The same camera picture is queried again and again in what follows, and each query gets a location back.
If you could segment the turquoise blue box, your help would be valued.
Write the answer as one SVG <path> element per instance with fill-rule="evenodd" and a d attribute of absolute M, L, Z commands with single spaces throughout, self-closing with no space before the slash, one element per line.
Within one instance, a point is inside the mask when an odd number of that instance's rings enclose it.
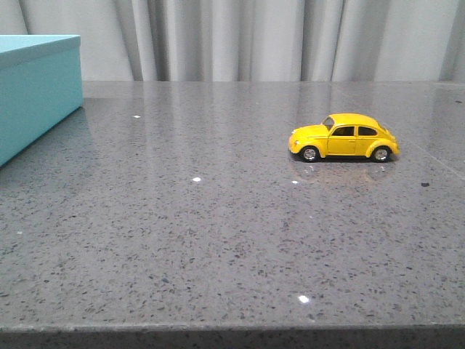
<path fill-rule="evenodd" d="M 1 36 L 1 164 L 84 101 L 79 35 Z"/>

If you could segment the yellow toy beetle car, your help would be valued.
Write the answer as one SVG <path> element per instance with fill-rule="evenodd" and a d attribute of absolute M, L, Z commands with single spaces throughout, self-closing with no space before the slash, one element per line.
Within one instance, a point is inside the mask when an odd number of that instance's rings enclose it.
<path fill-rule="evenodd" d="M 387 162 L 400 153 L 396 137 L 376 119 L 358 113 L 335 113 L 319 124 L 296 128 L 288 149 L 303 161 L 329 156 L 358 156 Z"/>

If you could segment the grey pleated curtain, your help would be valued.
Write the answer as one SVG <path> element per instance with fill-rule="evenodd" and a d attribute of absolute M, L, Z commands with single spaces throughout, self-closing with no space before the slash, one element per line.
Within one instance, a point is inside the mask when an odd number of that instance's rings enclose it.
<path fill-rule="evenodd" d="M 462 1 L 3 1 L 3 34 L 76 34 L 89 81 L 464 80 Z"/>

